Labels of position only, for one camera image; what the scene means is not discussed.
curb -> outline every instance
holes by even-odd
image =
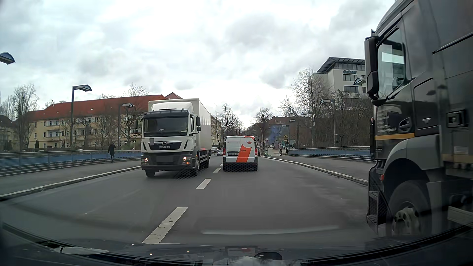
[[[296,162],[296,161],[289,161],[289,160],[278,159],[278,158],[271,158],[271,157],[266,157],[266,158],[270,158],[270,159],[272,159],[272,160],[284,161],[284,162],[293,163],[293,164],[298,164],[298,165],[301,165],[301,166],[304,166],[304,167],[307,167],[307,168],[311,168],[311,169],[314,169],[314,170],[317,170],[317,171],[324,172],[324,173],[329,174],[329,175],[332,175],[332,176],[341,177],[341,178],[344,178],[344,179],[353,181],[353,182],[355,182],[355,183],[358,183],[358,184],[361,184],[361,185],[364,185],[364,186],[367,186],[367,185],[368,185],[368,181],[367,181],[367,180],[364,180],[364,179],[361,179],[361,178],[352,177],[352,176],[345,175],[345,174],[342,174],[342,173],[337,173],[337,172],[330,171],[330,170],[327,170],[327,169],[323,169],[323,168],[320,168],[320,167],[317,167],[317,166],[308,165],[308,164],[301,163],[301,162]]]
[[[357,161],[357,162],[376,162],[376,160],[365,159],[365,158],[353,158],[353,157],[340,157],[340,156],[317,156],[317,155],[296,155],[290,154],[289,156],[294,157],[306,157],[306,158],[321,158],[321,159],[335,159],[335,160],[346,160],[346,161]]]
[[[88,177],[79,177],[79,178],[76,178],[76,179],[73,179],[73,180],[67,180],[67,181],[62,181],[62,182],[53,183],[53,184],[49,184],[49,185],[33,187],[33,188],[30,188],[30,189],[20,190],[20,191],[16,191],[16,192],[11,192],[11,193],[0,195],[0,202],[1,201],[6,201],[6,200],[9,200],[9,199],[13,199],[13,198],[16,198],[16,197],[20,197],[20,196],[25,196],[25,195],[41,192],[41,191],[52,189],[52,188],[57,188],[57,187],[60,187],[60,186],[67,186],[67,185],[75,184],[75,183],[78,183],[78,182],[91,180],[91,179],[94,179],[94,178],[99,178],[99,177],[104,177],[104,176],[108,176],[108,175],[123,173],[123,172],[126,172],[126,171],[131,171],[131,170],[140,169],[140,168],[141,168],[141,165],[130,167],[130,168],[125,168],[125,169],[120,169],[120,170],[115,170],[115,171],[111,171],[111,172],[101,173],[101,174],[97,174],[97,175],[92,175],[92,176],[88,176]]]

bridge railing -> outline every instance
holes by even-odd
[[[371,159],[369,146],[295,149],[289,150],[289,155]]]
[[[115,161],[137,160],[141,151],[115,151]],[[0,153],[0,176],[110,161],[107,150]]]

truck side mirror housing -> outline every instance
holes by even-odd
[[[365,39],[365,67],[366,67],[366,84],[368,89],[368,96],[377,100],[376,94],[379,91],[379,80],[378,80],[378,58],[377,48],[379,37],[372,36]]]

truck windshield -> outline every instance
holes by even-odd
[[[186,136],[189,118],[157,117],[145,118],[143,121],[144,137]]]

white van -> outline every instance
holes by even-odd
[[[258,148],[253,136],[228,136],[223,143],[223,170],[249,167],[258,170]]]

